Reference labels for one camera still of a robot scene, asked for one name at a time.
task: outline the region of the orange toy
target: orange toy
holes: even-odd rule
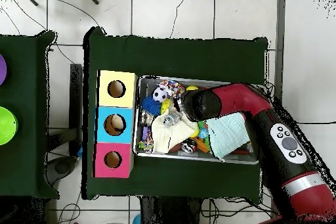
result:
[[[200,149],[202,152],[209,152],[209,149],[207,148],[207,145],[199,140],[198,138],[193,138],[193,140],[197,143],[197,148]]]

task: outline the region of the green bowl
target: green bowl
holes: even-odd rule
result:
[[[9,142],[18,130],[18,120],[14,114],[0,106],[0,145]]]

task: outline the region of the control button panel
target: control button panel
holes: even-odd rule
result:
[[[276,123],[270,129],[270,135],[288,161],[295,164],[306,162],[307,156],[305,152],[285,125]]]

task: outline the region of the purple bowl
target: purple bowl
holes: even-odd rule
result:
[[[0,85],[4,82],[7,74],[5,59],[0,55]]]

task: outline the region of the white cloth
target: white cloth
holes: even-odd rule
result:
[[[233,113],[205,121],[213,154],[224,161],[224,156],[249,142],[243,115]]]
[[[158,116],[152,124],[153,152],[162,152],[164,154],[169,152],[175,145],[190,137],[197,128],[197,123],[189,121],[184,113],[182,113],[182,118],[175,125],[164,126],[163,121],[168,113],[169,109]]]

